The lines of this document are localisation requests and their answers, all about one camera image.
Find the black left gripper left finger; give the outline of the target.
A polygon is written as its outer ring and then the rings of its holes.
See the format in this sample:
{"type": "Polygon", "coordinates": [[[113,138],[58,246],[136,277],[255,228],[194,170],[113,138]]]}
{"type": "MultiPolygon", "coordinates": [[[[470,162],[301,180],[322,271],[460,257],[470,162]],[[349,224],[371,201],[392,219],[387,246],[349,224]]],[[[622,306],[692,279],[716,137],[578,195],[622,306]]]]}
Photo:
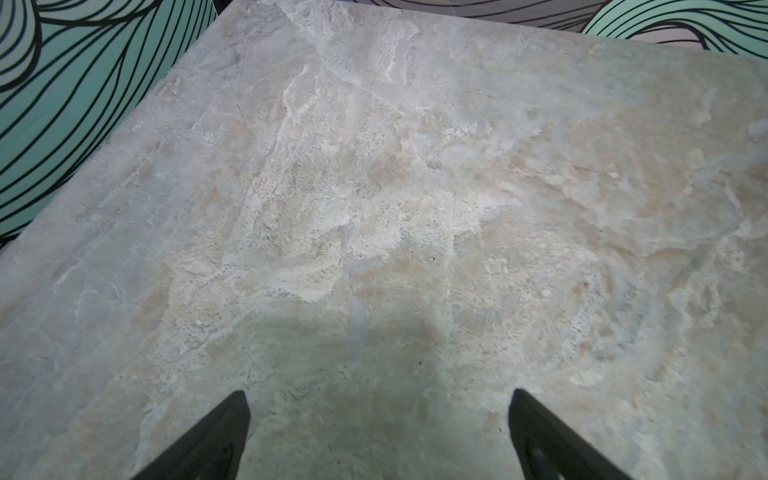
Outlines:
{"type": "Polygon", "coordinates": [[[235,479],[250,420],[245,392],[234,391],[133,479],[235,479]]]}

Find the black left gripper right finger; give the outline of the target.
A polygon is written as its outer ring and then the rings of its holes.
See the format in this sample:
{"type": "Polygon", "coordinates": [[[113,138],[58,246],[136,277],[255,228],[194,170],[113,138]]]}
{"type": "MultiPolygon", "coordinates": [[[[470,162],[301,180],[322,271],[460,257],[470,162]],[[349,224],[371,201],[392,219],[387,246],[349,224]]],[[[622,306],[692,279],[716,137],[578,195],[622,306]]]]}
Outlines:
{"type": "Polygon", "coordinates": [[[630,479],[522,388],[513,392],[508,426],[526,479],[630,479]]]}

